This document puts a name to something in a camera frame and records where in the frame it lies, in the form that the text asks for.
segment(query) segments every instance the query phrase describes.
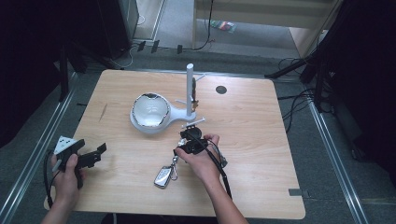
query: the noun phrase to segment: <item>black curtain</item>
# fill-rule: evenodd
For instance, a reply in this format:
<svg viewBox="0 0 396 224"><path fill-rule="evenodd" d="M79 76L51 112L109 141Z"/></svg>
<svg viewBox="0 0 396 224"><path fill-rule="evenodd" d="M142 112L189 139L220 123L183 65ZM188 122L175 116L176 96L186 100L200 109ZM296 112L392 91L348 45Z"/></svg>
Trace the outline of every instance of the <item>black curtain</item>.
<svg viewBox="0 0 396 224"><path fill-rule="evenodd" d="M43 1L0 3L0 147L59 83L57 21Z"/></svg>

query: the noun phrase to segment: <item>metal frame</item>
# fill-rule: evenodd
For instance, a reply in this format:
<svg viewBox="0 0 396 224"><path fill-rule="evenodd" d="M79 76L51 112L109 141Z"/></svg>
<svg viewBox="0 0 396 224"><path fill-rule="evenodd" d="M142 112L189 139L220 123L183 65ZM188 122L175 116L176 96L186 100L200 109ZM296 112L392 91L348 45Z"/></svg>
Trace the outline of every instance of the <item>metal frame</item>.
<svg viewBox="0 0 396 224"><path fill-rule="evenodd" d="M11 222L11 219L14 217L14 214L18 206L20 205L24 193L26 192L30 182L35 175L35 171L37 170L38 165L40 164L40 162L43 161L50 140L52 139L52 136L58 128L58 125L62 117L64 116L64 112L69 106L70 100L73 98L77 81L78 75L77 73L73 73L70 78L70 92L65 96L64 100L57 105L54 113L52 114L52 117L49 120L49 123L47 124L44 132L41 134L38 143L35 145L35 149L33 150L32 155L26 162L20 176L11 188L6 202L4 203L0 211L0 220L3 224Z"/></svg>

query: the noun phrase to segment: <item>person's right hand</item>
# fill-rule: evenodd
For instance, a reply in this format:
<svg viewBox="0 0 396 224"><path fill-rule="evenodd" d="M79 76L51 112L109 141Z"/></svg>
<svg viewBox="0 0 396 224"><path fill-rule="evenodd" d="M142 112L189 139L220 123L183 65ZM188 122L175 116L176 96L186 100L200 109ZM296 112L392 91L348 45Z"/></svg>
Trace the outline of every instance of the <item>person's right hand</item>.
<svg viewBox="0 0 396 224"><path fill-rule="evenodd" d="M219 143L219 136L216 134L206 134L204 139L212 141L214 144ZM209 142L209 146L207 147L212 154L219 160L219 154L213 149L212 144ZM210 159L206 150L193 155L187 154L183 149L177 147L175 149L177 155L183 159L186 163L190 165L192 170L201 179L201 181L212 182L219 181L219 170L216 167L215 163Z"/></svg>

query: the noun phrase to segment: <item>finger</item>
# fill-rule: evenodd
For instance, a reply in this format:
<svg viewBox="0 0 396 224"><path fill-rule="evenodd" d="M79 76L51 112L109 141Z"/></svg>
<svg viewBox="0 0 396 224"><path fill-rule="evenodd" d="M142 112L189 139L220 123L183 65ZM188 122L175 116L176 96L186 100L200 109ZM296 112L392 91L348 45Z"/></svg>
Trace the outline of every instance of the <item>finger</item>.
<svg viewBox="0 0 396 224"><path fill-rule="evenodd" d="M52 154L52 157L50 158L50 165L53 167L56 164L56 155Z"/></svg>
<svg viewBox="0 0 396 224"><path fill-rule="evenodd" d="M190 155L187 154L183 149L181 149L180 147L177 147L177 148L175 148L175 152L181 159L183 159L186 162L189 162Z"/></svg>
<svg viewBox="0 0 396 224"><path fill-rule="evenodd" d="M209 133L205 134L204 139L210 140L217 145L219 143L220 137L217 134Z"/></svg>
<svg viewBox="0 0 396 224"><path fill-rule="evenodd" d="M66 171L65 171L66 175L75 175L74 169L76 168L77 162L78 162L77 154L72 154L69 157L69 160L67 160Z"/></svg>

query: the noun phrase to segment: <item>black hole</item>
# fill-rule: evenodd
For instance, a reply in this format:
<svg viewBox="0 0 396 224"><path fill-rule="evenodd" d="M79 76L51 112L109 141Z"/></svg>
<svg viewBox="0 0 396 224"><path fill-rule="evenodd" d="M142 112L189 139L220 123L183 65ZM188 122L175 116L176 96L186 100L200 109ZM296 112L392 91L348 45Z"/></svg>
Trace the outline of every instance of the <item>black hole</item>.
<svg viewBox="0 0 396 224"><path fill-rule="evenodd" d="M216 87L216 92L217 92L218 94L224 94L224 93L227 92L227 88L225 88L225 87L223 87L223 86L217 86L217 87Z"/></svg>

